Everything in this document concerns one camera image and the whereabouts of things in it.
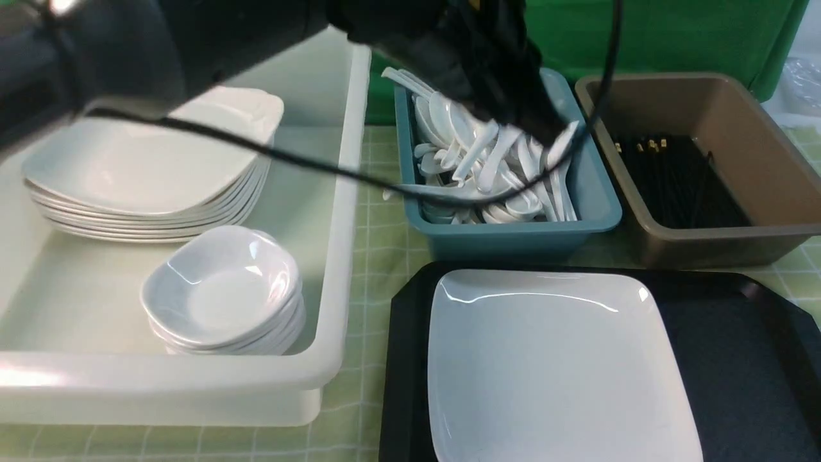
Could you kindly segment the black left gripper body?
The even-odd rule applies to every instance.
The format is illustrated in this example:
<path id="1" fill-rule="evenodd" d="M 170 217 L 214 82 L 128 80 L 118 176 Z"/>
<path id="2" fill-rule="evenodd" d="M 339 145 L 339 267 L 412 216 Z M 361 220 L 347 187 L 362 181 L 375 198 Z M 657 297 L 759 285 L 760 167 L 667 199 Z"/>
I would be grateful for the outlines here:
<path id="1" fill-rule="evenodd" d="M 478 120 L 551 144 L 566 122 L 541 81 L 523 1 L 329 1 L 328 20 Z"/>

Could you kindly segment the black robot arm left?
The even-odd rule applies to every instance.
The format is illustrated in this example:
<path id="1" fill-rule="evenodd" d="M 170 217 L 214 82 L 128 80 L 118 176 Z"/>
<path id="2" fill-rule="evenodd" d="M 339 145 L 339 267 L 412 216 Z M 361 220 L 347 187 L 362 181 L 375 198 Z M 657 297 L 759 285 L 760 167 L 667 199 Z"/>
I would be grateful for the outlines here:
<path id="1" fill-rule="evenodd" d="M 158 120 L 328 28 L 478 120 L 566 126 L 522 1 L 5 1 L 2 156 L 95 110 Z"/>

